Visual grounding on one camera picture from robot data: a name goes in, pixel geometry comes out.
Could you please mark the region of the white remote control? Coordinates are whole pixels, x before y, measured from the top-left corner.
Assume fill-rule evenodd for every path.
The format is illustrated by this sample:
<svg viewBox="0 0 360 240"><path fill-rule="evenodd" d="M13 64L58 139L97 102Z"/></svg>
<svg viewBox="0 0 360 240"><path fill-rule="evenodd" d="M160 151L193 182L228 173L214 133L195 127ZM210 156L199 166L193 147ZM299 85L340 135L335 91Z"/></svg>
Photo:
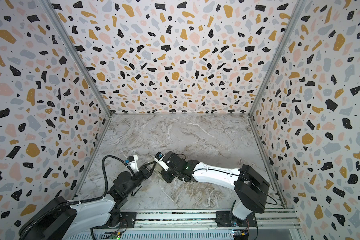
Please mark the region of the white remote control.
<svg viewBox="0 0 360 240"><path fill-rule="evenodd" d="M155 168L154 168L154 173L158 176L158 178L161 181L166 181L166 170L158 163L156 163Z"/></svg>

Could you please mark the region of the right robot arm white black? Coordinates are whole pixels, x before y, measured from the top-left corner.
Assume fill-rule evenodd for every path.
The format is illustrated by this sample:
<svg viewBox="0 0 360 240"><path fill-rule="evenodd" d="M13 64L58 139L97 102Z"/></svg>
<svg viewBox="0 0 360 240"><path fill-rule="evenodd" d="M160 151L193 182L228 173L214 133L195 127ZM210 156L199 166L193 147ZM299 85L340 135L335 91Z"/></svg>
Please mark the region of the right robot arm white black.
<svg viewBox="0 0 360 240"><path fill-rule="evenodd" d="M177 154L158 152L155 161L163 168L160 175L171 183L175 178L183 182L210 183L235 191L240 199L232 214L245 220L251 213L265 212L270 184L249 165L227 169L207 165L196 160L186 161Z"/></svg>

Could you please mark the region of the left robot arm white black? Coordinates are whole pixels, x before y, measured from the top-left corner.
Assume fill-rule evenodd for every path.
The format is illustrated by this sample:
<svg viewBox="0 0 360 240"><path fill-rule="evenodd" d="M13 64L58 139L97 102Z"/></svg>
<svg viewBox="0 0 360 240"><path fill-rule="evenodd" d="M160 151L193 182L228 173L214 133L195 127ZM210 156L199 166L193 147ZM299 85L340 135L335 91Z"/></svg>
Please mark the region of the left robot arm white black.
<svg viewBox="0 0 360 240"><path fill-rule="evenodd" d="M54 198L20 229L20 239L65 240L91 228L116 225L120 207L129 195L137 193L155 166L145 164L135 174L119 173L105 196L78 201Z"/></svg>

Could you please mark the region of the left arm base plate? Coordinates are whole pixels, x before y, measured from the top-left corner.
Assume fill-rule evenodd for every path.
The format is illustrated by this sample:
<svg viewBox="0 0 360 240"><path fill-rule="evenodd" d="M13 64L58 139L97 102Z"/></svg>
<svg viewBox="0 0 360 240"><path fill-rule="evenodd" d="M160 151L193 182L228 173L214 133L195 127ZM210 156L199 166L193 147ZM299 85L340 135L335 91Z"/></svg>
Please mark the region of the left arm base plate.
<svg viewBox="0 0 360 240"><path fill-rule="evenodd" d="M94 229L121 230L132 229L135 226L137 212L117 211L111 213L109 220L102 226L94 227Z"/></svg>

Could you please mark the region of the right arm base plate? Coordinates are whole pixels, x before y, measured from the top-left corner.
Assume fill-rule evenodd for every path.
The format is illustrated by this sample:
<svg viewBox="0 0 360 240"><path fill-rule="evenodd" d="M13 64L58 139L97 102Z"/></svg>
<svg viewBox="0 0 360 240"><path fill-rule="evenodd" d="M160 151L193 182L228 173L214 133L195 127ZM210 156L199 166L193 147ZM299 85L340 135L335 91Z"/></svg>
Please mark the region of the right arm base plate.
<svg viewBox="0 0 360 240"><path fill-rule="evenodd" d="M219 228L241 227L249 228L254 222L253 211L247 209L242 202L234 201L229 211L217 211L215 222Z"/></svg>

